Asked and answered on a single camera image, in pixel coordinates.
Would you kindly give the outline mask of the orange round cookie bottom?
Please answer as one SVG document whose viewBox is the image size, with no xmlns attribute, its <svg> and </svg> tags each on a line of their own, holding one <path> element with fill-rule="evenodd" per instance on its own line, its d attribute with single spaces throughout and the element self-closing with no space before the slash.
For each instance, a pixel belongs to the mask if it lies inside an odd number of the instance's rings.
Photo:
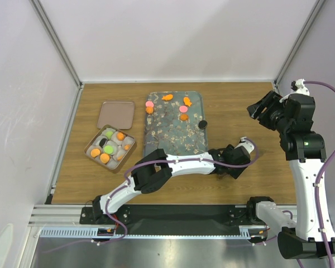
<svg viewBox="0 0 335 268">
<path fill-rule="evenodd" d="M 90 155 L 92 158 L 96 158 L 97 156 L 99 156 L 101 154 L 101 150 L 98 148 L 94 148 L 91 150 Z"/>
</svg>

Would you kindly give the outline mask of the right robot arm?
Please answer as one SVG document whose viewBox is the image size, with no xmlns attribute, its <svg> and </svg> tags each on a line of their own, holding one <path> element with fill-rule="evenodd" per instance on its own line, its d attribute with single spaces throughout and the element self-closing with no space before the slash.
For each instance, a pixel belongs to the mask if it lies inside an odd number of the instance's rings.
<svg viewBox="0 0 335 268">
<path fill-rule="evenodd" d="M 251 118 L 267 129 L 278 131 L 280 146 L 293 174 L 297 220 L 293 221 L 267 197 L 251 198 L 246 219 L 266 223 L 277 235 L 279 251 L 285 259 L 335 257 L 335 232 L 329 219 L 323 168 L 326 145 L 312 131 L 315 100 L 294 93 L 287 98 L 274 91 L 248 106 Z"/>
</svg>

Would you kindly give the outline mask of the brown tin lid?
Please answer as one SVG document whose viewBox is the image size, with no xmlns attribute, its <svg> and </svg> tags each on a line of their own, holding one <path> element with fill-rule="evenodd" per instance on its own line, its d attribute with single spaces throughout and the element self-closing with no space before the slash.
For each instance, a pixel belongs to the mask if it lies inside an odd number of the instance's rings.
<svg viewBox="0 0 335 268">
<path fill-rule="evenodd" d="M 97 128 L 110 125 L 120 130 L 129 130 L 134 114 L 135 103 L 132 101 L 105 101 L 100 109 Z"/>
</svg>

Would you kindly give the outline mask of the orange waffle cookie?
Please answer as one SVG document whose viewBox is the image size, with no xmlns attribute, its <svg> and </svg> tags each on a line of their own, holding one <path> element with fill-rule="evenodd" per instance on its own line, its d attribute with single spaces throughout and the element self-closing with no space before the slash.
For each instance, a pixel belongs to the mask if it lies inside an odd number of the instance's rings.
<svg viewBox="0 0 335 268">
<path fill-rule="evenodd" d="M 117 139 L 120 140 L 120 141 L 123 141 L 125 139 L 125 134 L 122 133 L 122 132 L 118 132 L 117 133 Z"/>
</svg>

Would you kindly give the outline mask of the green round cookie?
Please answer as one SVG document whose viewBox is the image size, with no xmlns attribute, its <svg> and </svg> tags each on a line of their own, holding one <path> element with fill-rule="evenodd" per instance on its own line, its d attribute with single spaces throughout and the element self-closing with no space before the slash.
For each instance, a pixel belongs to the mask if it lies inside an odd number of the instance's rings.
<svg viewBox="0 0 335 268">
<path fill-rule="evenodd" d="M 108 139 L 111 139 L 112 135 L 113 135 L 113 132 L 112 132 L 112 131 L 107 131 L 107 132 L 105 133 L 105 136 L 106 136 Z"/>
<path fill-rule="evenodd" d="M 103 148 L 103 151 L 104 151 L 105 154 L 112 155 L 115 152 L 115 148 L 111 145 L 106 145 Z"/>
</svg>

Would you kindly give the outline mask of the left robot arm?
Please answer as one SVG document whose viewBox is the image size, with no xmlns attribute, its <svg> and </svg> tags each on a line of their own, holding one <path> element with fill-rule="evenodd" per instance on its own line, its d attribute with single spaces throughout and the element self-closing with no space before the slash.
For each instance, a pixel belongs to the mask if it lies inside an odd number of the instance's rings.
<svg viewBox="0 0 335 268">
<path fill-rule="evenodd" d="M 176 156 L 167 154 L 163 149 L 156 149 L 125 172 L 125 180 L 120 186 L 93 200 L 93 221 L 105 224 L 115 220 L 112 215 L 121 206 L 140 194 L 158 191 L 170 178 L 176 176 L 229 175 L 237 179 L 258 157 L 258 147 L 247 137 L 241 138 L 237 146 L 210 149 L 199 155 Z"/>
</svg>

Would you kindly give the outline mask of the green round cookie top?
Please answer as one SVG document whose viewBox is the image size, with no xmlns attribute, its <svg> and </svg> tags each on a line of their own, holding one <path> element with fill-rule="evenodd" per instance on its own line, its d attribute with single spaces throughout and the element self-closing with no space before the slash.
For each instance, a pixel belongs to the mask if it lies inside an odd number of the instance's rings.
<svg viewBox="0 0 335 268">
<path fill-rule="evenodd" d="M 111 145 L 106 145 L 103 148 L 103 151 L 104 151 L 105 154 L 112 155 L 115 152 L 115 148 Z"/>
</svg>

